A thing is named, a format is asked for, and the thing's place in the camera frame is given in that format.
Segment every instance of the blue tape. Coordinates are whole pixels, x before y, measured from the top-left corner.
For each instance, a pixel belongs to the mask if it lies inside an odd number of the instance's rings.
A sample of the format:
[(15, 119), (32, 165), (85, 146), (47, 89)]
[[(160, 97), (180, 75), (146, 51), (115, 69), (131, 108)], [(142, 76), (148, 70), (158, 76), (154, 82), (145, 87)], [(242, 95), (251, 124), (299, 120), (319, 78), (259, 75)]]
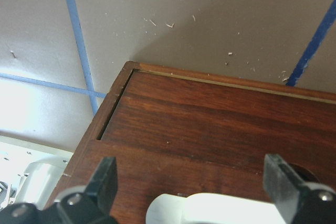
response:
[[(78, 11), (76, 7), (76, 1), (75, 0), (66, 0), (66, 1), (68, 5), (72, 28), (74, 30), (73, 33), (75, 34), (75, 40), (76, 40), (79, 58), (80, 58), (80, 62), (81, 62), (83, 73), (84, 73), (86, 86), (89, 91), (94, 91), (95, 89), (93, 88), (91, 71), (90, 71), (88, 56), (86, 54), (83, 33), (80, 27), (80, 21), (79, 21)], [(92, 94), (90, 94), (90, 102), (92, 106), (92, 111), (94, 114), (96, 114), (98, 110), (98, 105), (97, 105), (96, 97)]]
[(305, 69), (308, 66), (309, 61), (313, 58), (316, 51), (318, 50), (319, 46), (323, 42), (324, 38), (326, 37), (330, 27), (334, 23), (336, 19), (336, 0), (334, 0), (329, 7), (326, 15), (324, 16), (322, 22), (320, 23), (319, 27), (317, 28), (313, 38), (309, 42), (306, 50), (304, 51), (301, 59), (295, 66), (293, 73), (289, 77), (286, 85), (287, 86), (295, 86), (297, 81), (300, 79), (302, 74), (304, 73)]
[(86, 94), (86, 95), (93, 96), (93, 97), (105, 98), (106, 96), (106, 94), (100, 93), (100, 92), (90, 91), (90, 90), (81, 89), (81, 88), (75, 88), (75, 87), (62, 85), (62, 84), (56, 84), (56, 83), (52, 83), (48, 81), (35, 80), (35, 79), (27, 78), (27, 77), (15, 76), (12, 74), (7, 74), (7, 73), (0, 73), (0, 77), (14, 80), (14, 81), (21, 81), (21, 82), (36, 84), (36, 85), (54, 88), (54, 89), (61, 89), (61, 90), (66, 90), (70, 92)]

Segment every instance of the wooden panel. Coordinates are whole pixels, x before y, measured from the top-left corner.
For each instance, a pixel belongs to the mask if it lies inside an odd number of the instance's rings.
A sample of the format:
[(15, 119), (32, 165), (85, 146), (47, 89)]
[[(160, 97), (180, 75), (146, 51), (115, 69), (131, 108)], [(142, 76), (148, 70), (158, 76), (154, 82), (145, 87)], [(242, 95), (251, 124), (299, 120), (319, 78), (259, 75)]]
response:
[(103, 156), (116, 156), (112, 213), (120, 223), (144, 223), (162, 193), (268, 200), (266, 153), (336, 188), (335, 101), (334, 94), (130, 62), (70, 161), (72, 177), (55, 193), (86, 184)]

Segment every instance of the wood shaving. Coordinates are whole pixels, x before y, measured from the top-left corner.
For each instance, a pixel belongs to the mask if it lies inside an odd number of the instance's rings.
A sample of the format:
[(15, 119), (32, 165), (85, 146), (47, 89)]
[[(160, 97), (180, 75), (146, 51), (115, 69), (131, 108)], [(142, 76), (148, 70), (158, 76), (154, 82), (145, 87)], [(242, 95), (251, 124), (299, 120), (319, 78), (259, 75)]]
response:
[(16, 59), (15, 53), (12, 50), (10, 52), (11, 52), (13, 58)]
[(156, 26), (156, 23), (153, 22), (153, 20), (149, 20), (154, 26)]
[(172, 23), (171, 25), (169, 25), (169, 24), (166, 23), (166, 26), (170, 27), (170, 28), (173, 28), (174, 27), (174, 23)]

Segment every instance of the debris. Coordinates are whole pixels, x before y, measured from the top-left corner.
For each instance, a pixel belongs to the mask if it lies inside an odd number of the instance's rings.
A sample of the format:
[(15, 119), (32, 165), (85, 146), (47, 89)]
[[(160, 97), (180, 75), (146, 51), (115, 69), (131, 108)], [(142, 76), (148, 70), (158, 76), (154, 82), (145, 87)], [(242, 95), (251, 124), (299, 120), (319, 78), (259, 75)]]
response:
[(156, 26), (156, 23), (153, 22), (153, 20), (149, 20), (154, 26)]
[(173, 28), (174, 23), (172, 23), (171, 25), (169, 25), (169, 24), (166, 23), (166, 26), (167, 26), (167, 27), (170, 27), (170, 28)]
[(15, 56), (14, 52), (12, 50), (10, 52), (13, 55), (13, 58), (16, 59), (16, 56)]
[(188, 194), (183, 194), (183, 193), (177, 193), (177, 195), (180, 196), (180, 197), (185, 197), (185, 198), (188, 197)]

